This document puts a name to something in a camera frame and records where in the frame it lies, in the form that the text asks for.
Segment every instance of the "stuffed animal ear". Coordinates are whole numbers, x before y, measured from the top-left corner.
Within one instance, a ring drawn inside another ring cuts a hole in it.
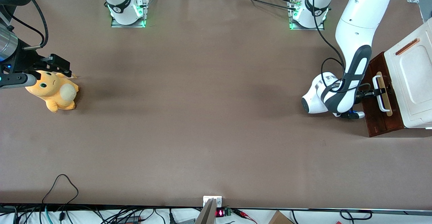
[[[59,78],[65,78],[65,75],[63,75],[63,74],[60,73],[60,72],[57,72],[55,75],[58,76]]]

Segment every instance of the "red digital display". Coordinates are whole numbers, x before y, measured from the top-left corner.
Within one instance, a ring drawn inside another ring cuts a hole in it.
[[[215,217],[224,217],[225,216],[225,209],[224,208],[218,208],[215,213]]]

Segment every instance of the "drawer handle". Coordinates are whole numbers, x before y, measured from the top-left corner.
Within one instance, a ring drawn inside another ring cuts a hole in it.
[[[374,84],[374,89],[379,89],[379,85],[378,85],[378,78],[379,77],[381,77],[381,75],[376,75],[372,78],[372,82]],[[378,100],[378,106],[379,106],[379,109],[381,110],[381,112],[390,112],[390,110],[387,110],[384,107],[384,104],[382,103],[381,95],[377,96],[377,100]]]

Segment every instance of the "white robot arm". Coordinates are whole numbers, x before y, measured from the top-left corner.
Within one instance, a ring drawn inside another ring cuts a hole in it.
[[[142,0],[106,0],[111,16],[122,25],[130,25],[141,18]]]
[[[331,0],[302,0],[301,12],[295,18],[304,27],[316,27],[322,22]],[[308,113],[330,111],[336,116],[349,112],[354,104],[372,56],[372,40],[390,0],[349,0],[336,28],[336,41],[345,60],[341,79],[330,72],[318,75],[309,91],[301,98]],[[354,118],[364,117],[355,112]]]

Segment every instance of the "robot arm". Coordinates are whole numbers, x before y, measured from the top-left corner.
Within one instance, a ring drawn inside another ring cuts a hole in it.
[[[142,0],[106,0],[111,16],[122,25],[136,22],[144,15]]]
[[[0,5],[23,6],[33,1],[45,22],[42,12],[35,0],[0,0]],[[37,54],[36,49],[48,41],[48,27],[45,25],[45,38],[38,46],[29,46],[12,32],[14,27],[0,24],[0,89],[27,87],[41,78],[37,70],[60,72],[71,76],[70,63],[58,55],[51,54],[45,58]]]
[[[344,75],[339,80],[332,73],[324,72],[312,81],[309,91],[301,99],[308,113],[330,111],[340,116],[352,108],[357,87],[361,84],[372,56],[373,36],[389,1],[349,0],[336,28],[336,41],[346,63]],[[358,113],[358,118],[363,116],[362,112]]]

